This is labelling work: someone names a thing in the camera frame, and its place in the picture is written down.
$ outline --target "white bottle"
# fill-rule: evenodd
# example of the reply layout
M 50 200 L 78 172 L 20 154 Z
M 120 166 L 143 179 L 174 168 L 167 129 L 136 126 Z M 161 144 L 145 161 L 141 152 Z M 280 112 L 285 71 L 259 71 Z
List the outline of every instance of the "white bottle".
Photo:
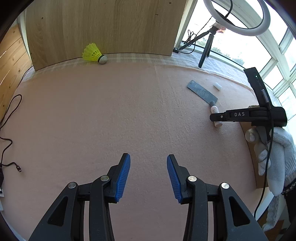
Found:
M 211 113 L 212 114 L 219 113 L 217 106 L 215 106 L 214 104 L 215 104 L 214 101 L 211 101 L 211 103 L 210 103 Z M 216 128 L 219 128 L 220 126 L 222 126 L 222 121 L 214 121 L 214 125 Z

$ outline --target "yellow shuttlecock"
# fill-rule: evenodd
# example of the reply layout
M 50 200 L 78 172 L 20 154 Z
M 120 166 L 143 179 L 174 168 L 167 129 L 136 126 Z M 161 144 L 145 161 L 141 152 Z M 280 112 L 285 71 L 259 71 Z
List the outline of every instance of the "yellow shuttlecock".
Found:
M 105 64 L 107 62 L 107 57 L 101 54 L 95 43 L 86 46 L 82 53 L 82 58 L 84 60 L 97 61 L 100 64 Z

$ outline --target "black tripod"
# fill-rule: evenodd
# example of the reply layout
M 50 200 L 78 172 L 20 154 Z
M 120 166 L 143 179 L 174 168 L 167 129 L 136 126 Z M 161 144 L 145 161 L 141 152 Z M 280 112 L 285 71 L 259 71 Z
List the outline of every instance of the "black tripod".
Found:
M 207 40 L 207 43 L 205 45 L 205 49 L 204 51 L 202 52 L 202 56 L 200 58 L 200 62 L 198 63 L 198 67 L 202 67 L 203 65 L 203 62 L 205 61 L 205 58 L 206 56 L 209 57 L 210 55 L 210 51 L 211 51 L 211 47 L 212 47 L 212 43 L 213 43 L 213 39 L 214 39 L 214 35 L 216 34 L 218 28 L 217 27 L 211 27 L 208 31 L 196 36 L 193 40 L 187 42 L 186 44 L 184 44 L 182 47 L 180 48 L 174 48 L 173 49 L 173 52 L 175 53 L 179 53 L 180 50 L 183 50 L 185 49 L 186 47 L 192 45 L 194 42 L 196 42 L 197 40 L 201 39 L 202 37 L 210 34 L 208 40 Z

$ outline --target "pink fabric surface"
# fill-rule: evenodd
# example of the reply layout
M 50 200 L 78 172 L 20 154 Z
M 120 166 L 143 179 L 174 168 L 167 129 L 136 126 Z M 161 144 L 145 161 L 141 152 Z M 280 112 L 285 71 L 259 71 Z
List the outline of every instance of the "pink fabric surface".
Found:
M 215 128 L 209 105 L 186 87 L 191 80 L 218 98 L 220 112 L 257 104 L 226 78 L 144 63 L 77 66 L 21 83 L 23 101 L 1 131 L 14 141 L 4 163 L 23 169 L 4 168 L 8 222 L 28 239 L 69 182 L 92 182 L 124 152 L 131 169 L 123 198 L 110 205 L 115 240 L 182 240 L 188 206 L 174 198 L 168 154 L 206 183 L 228 182 L 254 211 L 260 194 L 240 124 Z

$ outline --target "wooden wall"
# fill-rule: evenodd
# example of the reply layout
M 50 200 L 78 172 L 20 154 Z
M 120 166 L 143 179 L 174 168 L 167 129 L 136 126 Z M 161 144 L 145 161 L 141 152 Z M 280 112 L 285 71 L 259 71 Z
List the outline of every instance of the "wooden wall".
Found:
M 0 118 L 24 73 L 32 66 L 18 24 L 13 26 L 0 43 Z
M 35 70 L 102 53 L 172 54 L 186 0 L 35 0 L 26 28 Z

